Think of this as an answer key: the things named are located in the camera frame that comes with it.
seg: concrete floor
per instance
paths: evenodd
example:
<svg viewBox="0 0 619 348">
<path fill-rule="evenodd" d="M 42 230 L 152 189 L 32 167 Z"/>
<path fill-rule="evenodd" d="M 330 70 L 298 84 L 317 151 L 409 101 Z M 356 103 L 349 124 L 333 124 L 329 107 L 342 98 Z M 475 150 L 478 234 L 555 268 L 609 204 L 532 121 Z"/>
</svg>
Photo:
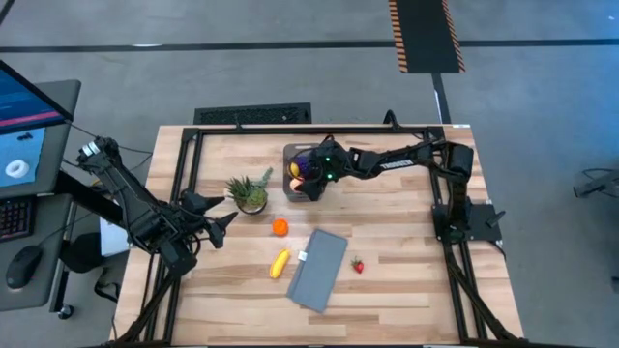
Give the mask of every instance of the concrete floor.
<svg viewBox="0 0 619 348">
<path fill-rule="evenodd" d="M 614 0 L 453 0 L 450 7 L 461 40 L 619 38 Z M 0 45 L 391 35 L 387 2 L 377 0 L 16 0 L 0 27 Z M 464 48 L 462 54 L 467 72 L 443 75 L 445 91 L 452 121 L 473 127 L 494 204 L 508 212 L 501 226 L 526 336 L 619 346 L 619 295 L 610 285 L 619 275 L 619 205 L 572 194 L 584 180 L 580 170 L 619 166 L 619 47 Z M 153 147 L 159 125 L 188 124 L 193 109 L 204 106 L 311 102 L 314 123 L 376 122 L 387 108 L 401 122 L 437 122 L 430 76 L 399 73 L 391 48 L 0 58 L 32 81 L 81 80 L 75 123 L 141 149 Z M 72 130 L 66 157 L 72 160 L 88 139 Z M 138 177 L 146 172 L 147 166 Z M 112 261 L 117 278 L 123 261 Z M 70 321 L 58 321 L 45 306 L 0 313 L 0 347 L 106 341 L 114 306 L 92 293 L 97 276 L 72 276 L 68 301 L 82 310 Z"/>
</svg>

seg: potted plant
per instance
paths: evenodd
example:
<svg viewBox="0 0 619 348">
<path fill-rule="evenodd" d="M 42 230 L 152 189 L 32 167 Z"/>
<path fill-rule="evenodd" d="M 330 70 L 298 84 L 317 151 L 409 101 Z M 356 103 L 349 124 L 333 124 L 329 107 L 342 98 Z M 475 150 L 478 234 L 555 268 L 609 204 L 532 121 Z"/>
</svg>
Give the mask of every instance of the potted plant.
<svg viewBox="0 0 619 348">
<path fill-rule="evenodd" d="M 232 178 L 227 182 L 229 196 L 234 199 L 241 212 L 248 215 L 260 214 L 267 206 L 269 194 L 266 191 L 267 183 L 273 168 L 267 169 L 262 176 L 262 180 L 252 182 L 250 178 Z"/>
</svg>

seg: wooden table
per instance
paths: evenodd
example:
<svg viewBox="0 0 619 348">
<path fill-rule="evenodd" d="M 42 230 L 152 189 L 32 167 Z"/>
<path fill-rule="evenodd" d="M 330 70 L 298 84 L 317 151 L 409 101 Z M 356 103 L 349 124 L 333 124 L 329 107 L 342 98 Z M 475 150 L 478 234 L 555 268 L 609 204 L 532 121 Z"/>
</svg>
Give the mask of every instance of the wooden table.
<svg viewBox="0 0 619 348">
<path fill-rule="evenodd" d="M 161 200 L 169 199 L 182 130 L 181 126 L 160 128 L 146 187 Z M 451 141 L 475 148 L 469 128 L 445 126 L 445 134 Z M 214 250 L 204 243 L 197 266 L 183 278 L 174 344 L 458 342 L 442 248 L 432 227 L 427 169 L 403 168 L 368 181 L 344 178 L 330 184 L 319 202 L 288 202 L 281 189 L 283 146 L 319 142 L 323 137 L 205 137 L 196 190 L 200 194 L 222 195 L 226 180 L 232 176 L 258 179 L 269 166 L 275 171 L 267 189 L 266 210 L 255 217 L 240 214 L 228 227 L 223 248 Z M 344 148 L 373 151 L 419 141 L 409 134 L 347 134 L 336 135 L 336 140 Z M 187 185 L 192 152 L 190 147 L 183 187 Z M 469 195 L 474 202 L 484 202 L 488 197 L 477 152 L 473 169 Z M 235 210 L 228 198 L 209 211 L 209 216 Z M 272 234 L 274 218 L 289 221 L 287 237 Z M 296 255 L 297 250 L 305 249 L 316 227 L 348 239 L 333 294 L 322 315 L 285 297 L 299 263 L 296 256 L 280 279 L 269 278 L 270 264 L 278 252 L 288 247 Z M 522 335 L 503 256 L 486 242 L 469 245 L 480 295 L 508 330 Z M 361 275 L 348 265 L 355 256 L 366 264 Z M 119 334 L 139 313 L 148 260 L 145 252 L 131 251 L 116 310 Z M 466 296 L 462 297 L 468 331 L 475 336 L 470 304 Z M 166 305 L 164 300 L 155 338 L 162 336 Z"/>
</svg>

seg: strawberry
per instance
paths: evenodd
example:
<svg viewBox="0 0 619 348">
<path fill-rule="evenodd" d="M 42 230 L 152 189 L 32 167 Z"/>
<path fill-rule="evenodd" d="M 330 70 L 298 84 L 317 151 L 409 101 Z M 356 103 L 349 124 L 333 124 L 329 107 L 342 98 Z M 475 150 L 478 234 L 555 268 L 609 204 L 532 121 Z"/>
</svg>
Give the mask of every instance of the strawberry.
<svg viewBox="0 0 619 348">
<path fill-rule="evenodd" d="M 357 257 L 355 257 L 355 259 L 352 260 L 350 264 L 352 265 L 352 268 L 357 271 L 358 274 L 361 274 L 361 272 L 364 271 L 364 262 L 359 260 Z"/>
</svg>

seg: succulent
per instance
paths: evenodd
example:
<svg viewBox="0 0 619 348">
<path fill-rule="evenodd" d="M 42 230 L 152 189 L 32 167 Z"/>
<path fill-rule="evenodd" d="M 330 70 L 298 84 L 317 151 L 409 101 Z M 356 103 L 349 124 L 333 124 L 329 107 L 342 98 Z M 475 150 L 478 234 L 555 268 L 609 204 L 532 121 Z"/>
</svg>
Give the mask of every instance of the succulent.
<svg viewBox="0 0 619 348">
<path fill-rule="evenodd" d="M 262 175 L 262 179 L 259 182 L 253 183 L 253 185 L 257 188 L 265 189 L 269 183 L 269 179 L 271 179 L 271 174 L 273 174 L 273 168 L 269 167 Z"/>
<path fill-rule="evenodd" d="M 248 208 L 260 208 L 266 204 L 269 193 L 264 188 L 253 188 L 245 202 Z"/>
<path fill-rule="evenodd" d="M 249 209 L 260 208 L 267 202 L 269 194 L 265 190 L 273 168 L 267 169 L 262 176 L 262 179 L 258 182 L 250 181 L 250 178 L 241 177 L 241 179 L 232 178 L 226 184 L 228 191 L 234 199 L 234 202 L 239 207 L 247 207 Z"/>
<path fill-rule="evenodd" d="M 248 177 L 241 177 L 240 180 L 232 178 L 227 182 L 227 188 L 234 202 L 239 206 L 243 206 L 250 197 L 253 185 Z"/>
</svg>

